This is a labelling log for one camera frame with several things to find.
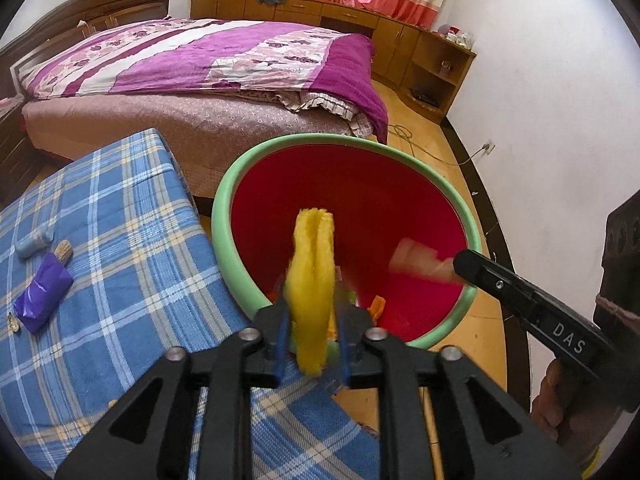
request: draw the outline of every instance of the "electrical outlet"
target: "electrical outlet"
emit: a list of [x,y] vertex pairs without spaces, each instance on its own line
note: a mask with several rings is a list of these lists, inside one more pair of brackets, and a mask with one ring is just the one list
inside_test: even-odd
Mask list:
[[494,148],[495,148],[495,143],[494,143],[491,139],[489,139],[486,143],[487,143],[489,146],[488,146],[487,148],[485,148],[485,149],[484,149],[484,152],[485,152],[487,155],[489,155],[489,153],[491,153],[491,152],[494,150]]

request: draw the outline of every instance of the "orange object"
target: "orange object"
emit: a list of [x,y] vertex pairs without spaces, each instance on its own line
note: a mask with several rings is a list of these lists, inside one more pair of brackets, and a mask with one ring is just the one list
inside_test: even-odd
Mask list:
[[382,312],[385,309],[386,300],[381,296],[376,296],[373,298],[371,302],[371,306],[367,309],[367,312],[371,316],[371,320],[373,321],[373,325],[377,325],[378,318],[382,316]]

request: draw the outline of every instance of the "cork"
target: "cork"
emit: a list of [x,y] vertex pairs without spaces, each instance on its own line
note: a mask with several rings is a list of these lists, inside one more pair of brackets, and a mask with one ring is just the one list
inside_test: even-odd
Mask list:
[[71,242],[69,240],[62,240],[56,247],[56,250],[53,251],[54,256],[59,259],[60,263],[63,265],[68,263],[73,253],[74,250],[71,247]]

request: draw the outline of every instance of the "purple floral comforter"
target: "purple floral comforter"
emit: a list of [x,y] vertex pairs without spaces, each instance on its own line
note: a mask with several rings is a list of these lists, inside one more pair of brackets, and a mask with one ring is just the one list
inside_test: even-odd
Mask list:
[[94,34],[18,74],[37,99],[230,90],[325,92],[353,102],[386,142],[370,80],[373,46],[359,34],[277,22],[149,20]]

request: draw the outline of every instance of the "purple package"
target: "purple package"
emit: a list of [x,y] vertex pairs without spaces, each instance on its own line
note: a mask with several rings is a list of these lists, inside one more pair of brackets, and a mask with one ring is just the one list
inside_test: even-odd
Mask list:
[[14,314],[25,328],[35,334],[53,314],[74,282],[55,254],[47,253],[26,290],[14,304]]

